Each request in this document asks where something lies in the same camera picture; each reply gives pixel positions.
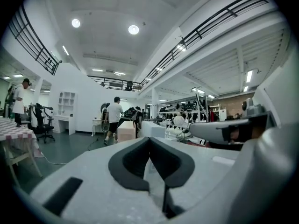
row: office chair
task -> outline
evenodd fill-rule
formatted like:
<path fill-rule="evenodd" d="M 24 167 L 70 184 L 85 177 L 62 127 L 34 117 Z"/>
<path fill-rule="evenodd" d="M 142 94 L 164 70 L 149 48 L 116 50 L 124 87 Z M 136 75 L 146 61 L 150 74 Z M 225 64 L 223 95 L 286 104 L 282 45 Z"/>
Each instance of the office chair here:
<path fill-rule="evenodd" d="M 42 109 L 43 109 L 43 107 L 39 103 L 37 103 L 35 105 L 35 113 L 34 113 L 33 110 L 32 110 L 32 112 L 33 112 L 34 116 L 37 119 L 37 127 L 34 128 L 34 127 L 30 126 L 29 129 L 32 129 L 35 134 L 43 134 L 42 136 L 37 137 L 37 141 L 40 138 L 43 138 L 43 142 L 47 143 L 46 142 L 46 138 L 50 138 L 50 139 L 53 139 L 54 142 L 55 142 L 55 138 L 53 137 L 53 135 L 49 134 L 49 131 L 52 130 L 52 129 L 54 129 L 54 126 L 50 125 L 50 122 L 53 119 L 49 119 L 49 124 L 44 125 L 43 124 L 44 116 L 42 116 Z"/>

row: white pillar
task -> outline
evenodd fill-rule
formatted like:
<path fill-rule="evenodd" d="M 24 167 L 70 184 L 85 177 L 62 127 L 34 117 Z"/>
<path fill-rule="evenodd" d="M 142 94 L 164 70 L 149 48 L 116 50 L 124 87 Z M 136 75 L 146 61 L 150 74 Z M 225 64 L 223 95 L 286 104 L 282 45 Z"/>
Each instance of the white pillar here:
<path fill-rule="evenodd" d="M 151 103 L 152 107 L 150 109 L 152 110 L 152 117 L 155 119 L 157 117 L 159 103 L 159 94 L 155 88 L 151 90 Z"/>
<path fill-rule="evenodd" d="M 41 87 L 43 84 L 43 78 L 39 78 L 39 80 L 36 83 L 36 87 L 35 87 L 35 91 L 34 91 L 34 96 L 33 96 L 33 101 L 32 104 L 36 104 L 38 103 L 38 99 L 39 99 L 39 94 L 41 92 Z"/>

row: checkered tablecloth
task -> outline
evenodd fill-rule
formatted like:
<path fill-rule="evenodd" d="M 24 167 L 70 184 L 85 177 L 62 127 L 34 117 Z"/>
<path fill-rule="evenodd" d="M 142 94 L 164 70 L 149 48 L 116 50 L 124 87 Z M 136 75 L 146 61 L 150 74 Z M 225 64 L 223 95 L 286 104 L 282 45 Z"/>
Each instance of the checkered tablecloth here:
<path fill-rule="evenodd" d="M 43 156 L 36 141 L 36 135 L 25 126 L 16 127 L 14 120 L 0 117 L 0 141 L 9 141 L 17 149 L 27 151 L 23 139 L 29 139 L 34 157 Z"/>

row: black shorts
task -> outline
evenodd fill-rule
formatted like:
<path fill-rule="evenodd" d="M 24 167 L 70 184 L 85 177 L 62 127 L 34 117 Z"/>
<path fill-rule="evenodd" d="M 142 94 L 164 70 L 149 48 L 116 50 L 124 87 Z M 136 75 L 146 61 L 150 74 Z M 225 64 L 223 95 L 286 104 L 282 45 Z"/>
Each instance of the black shorts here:
<path fill-rule="evenodd" d="M 118 126 L 118 122 L 117 123 L 109 123 L 109 131 L 111 133 L 117 133 L 117 126 Z"/>

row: brick wall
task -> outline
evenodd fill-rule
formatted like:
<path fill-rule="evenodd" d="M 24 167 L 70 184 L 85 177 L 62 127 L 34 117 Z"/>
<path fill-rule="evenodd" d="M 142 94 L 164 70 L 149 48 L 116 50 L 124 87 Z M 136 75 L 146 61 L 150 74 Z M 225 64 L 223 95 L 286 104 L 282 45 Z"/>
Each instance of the brick wall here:
<path fill-rule="evenodd" d="M 212 102 L 208 102 L 209 106 L 218 105 L 220 104 L 221 109 L 227 110 L 227 115 L 235 115 L 237 113 L 242 113 L 242 103 L 247 98 L 252 98 L 254 93 L 247 94 L 247 95 L 240 95 L 235 96 L 232 98 L 226 98 L 226 99 L 217 99 Z"/>

